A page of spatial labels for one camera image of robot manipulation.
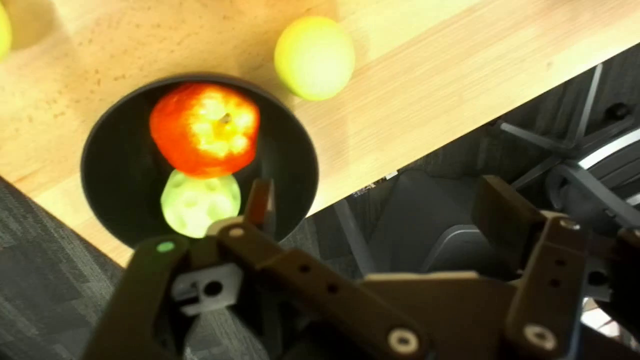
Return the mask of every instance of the floor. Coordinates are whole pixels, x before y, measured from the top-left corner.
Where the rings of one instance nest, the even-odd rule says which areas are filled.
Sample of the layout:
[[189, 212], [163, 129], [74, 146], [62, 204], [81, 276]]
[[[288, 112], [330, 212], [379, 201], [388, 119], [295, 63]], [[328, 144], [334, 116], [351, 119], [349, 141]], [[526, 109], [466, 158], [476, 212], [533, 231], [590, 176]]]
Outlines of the floor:
[[[586, 71], [499, 119], [561, 136], [583, 101], [590, 75]], [[615, 101], [640, 107], [637, 93], [640, 48], [631, 48], [606, 62], [590, 129], [608, 122], [604, 112]], [[408, 221], [429, 220], [429, 229], [416, 234], [414, 243], [396, 246], [402, 249], [396, 249], [396, 260], [388, 263], [393, 270], [416, 267], [446, 225], [467, 220], [478, 176], [497, 174], [511, 181], [543, 155], [497, 129], [495, 122], [485, 124], [397, 170], [393, 177], [310, 215], [281, 246], [303, 247], [339, 274], [357, 278], [362, 272], [336, 215], [337, 206], [351, 210], [366, 242], [382, 246], [385, 237], [379, 237], [377, 221], [379, 215], [390, 215], [388, 201], [402, 186], [423, 181], [429, 189], [414, 195], [414, 204], [423, 204], [423, 210], [416, 213], [410, 201], [403, 213], [391, 213]], [[524, 193], [537, 206], [548, 206], [537, 183]], [[6, 181], [0, 181], [0, 204], [0, 357], [77, 357], [120, 270]], [[228, 312], [218, 312], [202, 318], [187, 357], [257, 360], [263, 357], [263, 350]]]

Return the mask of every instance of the robotic arm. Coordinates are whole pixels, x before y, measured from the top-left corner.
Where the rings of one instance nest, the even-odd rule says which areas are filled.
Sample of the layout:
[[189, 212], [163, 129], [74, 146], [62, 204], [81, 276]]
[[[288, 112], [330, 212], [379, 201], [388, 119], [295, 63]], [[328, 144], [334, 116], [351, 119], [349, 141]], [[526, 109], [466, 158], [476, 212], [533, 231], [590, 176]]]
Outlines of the robotic arm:
[[515, 282], [473, 272], [375, 274], [349, 282], [268, 225], [270, 181], [244, 215], [206, 240], [144, 242], [115, 288], [88, 360], [179, 357], [202, 312], [230, 307], [271, 357], [640, 357], [580, 326], [581, 302], [640, 326], [640, 235], [598, 237], [548, 217], [507, 183], [484, 177], [473, 221], [521, 270]]

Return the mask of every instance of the black plate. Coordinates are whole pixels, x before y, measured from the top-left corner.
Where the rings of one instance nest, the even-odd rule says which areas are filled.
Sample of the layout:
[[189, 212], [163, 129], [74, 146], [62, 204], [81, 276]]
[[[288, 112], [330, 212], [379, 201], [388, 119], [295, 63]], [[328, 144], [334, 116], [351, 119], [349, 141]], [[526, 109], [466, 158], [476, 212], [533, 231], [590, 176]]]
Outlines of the black plate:
[[241, 204], [253, 177], [273, 180], [271, 235], [281, 240], [306, 215], [317, 188], [317, 158], [295, 116], [268, 91], [222, 73], [189, 73], [152, 81], [113, 103], [94, 126], [81, 154], [81, 188], [98, 220], [124, 243], [172, 234], [160, 193], [172, 167], [150, 137], [153, 103], [184, 81], [225, 83], [260, 105], [255, 160], [236, 171]]

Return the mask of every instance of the apple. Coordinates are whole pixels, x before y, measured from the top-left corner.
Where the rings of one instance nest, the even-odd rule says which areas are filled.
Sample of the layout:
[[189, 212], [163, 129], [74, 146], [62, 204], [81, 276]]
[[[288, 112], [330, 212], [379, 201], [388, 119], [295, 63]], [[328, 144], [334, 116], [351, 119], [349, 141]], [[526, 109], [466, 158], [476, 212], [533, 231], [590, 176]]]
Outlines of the apple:
[[255, 158], [257, 127], [257, 103], [222, 83], [181, 83], [150, 113], [150, 133], [160, 154], [196, 177], [247, 166]]
[[239, 186], [233, 176], [192, 177], [174, 170], [161, 189], [160, 207], [178, 234], [203, 237], [206, 229], [239, 212]]
[[356, 52], [349, 35], [330, 17], [303, 15], [278, 37], [273, 65], [300, 97], [326, 100], [351, 78]]
[[6, 8], [0, 3], [0, 59], [12, 50], [12, 35], [12, 21]]

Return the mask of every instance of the green light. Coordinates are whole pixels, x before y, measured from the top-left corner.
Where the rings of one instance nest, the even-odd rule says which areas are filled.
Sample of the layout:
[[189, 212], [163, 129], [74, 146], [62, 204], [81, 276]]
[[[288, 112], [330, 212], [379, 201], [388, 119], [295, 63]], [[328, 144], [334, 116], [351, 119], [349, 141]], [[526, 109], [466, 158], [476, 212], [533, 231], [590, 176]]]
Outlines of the green light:
[[157, 249], [160, 253], [163, 253], [163, 252], [169, 252], [169, 249], [174, 249], [174, 247], [175, 247], [174, 242], [160, 242], [156, 249]]

